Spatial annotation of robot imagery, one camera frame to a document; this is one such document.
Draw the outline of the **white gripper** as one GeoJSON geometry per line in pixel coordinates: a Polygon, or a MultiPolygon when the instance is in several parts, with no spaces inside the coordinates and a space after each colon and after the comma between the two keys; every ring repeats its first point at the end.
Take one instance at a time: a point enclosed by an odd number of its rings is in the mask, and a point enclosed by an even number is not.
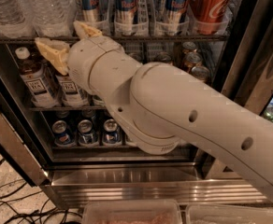
{"type": "Polygon", "coordinates": [[[73,22],[77,36],[82,39],[71,48],[61,40],[37,37],[40,54],[63,76],[71,79],[88,93],[93,94],[89,84],[90,74],[98,59],[111,51],[124,52],[122,45],[82,21],[73,22]]]}

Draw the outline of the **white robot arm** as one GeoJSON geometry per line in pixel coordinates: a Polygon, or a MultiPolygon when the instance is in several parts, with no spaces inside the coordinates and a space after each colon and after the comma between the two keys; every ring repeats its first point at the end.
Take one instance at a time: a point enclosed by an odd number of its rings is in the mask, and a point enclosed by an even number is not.
{"type": "Polygon", "coordinates": [[[118,42],[81,21],[79,41],[38,37],[40,54],[98,96],[150,154],[186,141],[220,160],[273,202],[273,123],[168,63],[139,63],[118,42]]]}

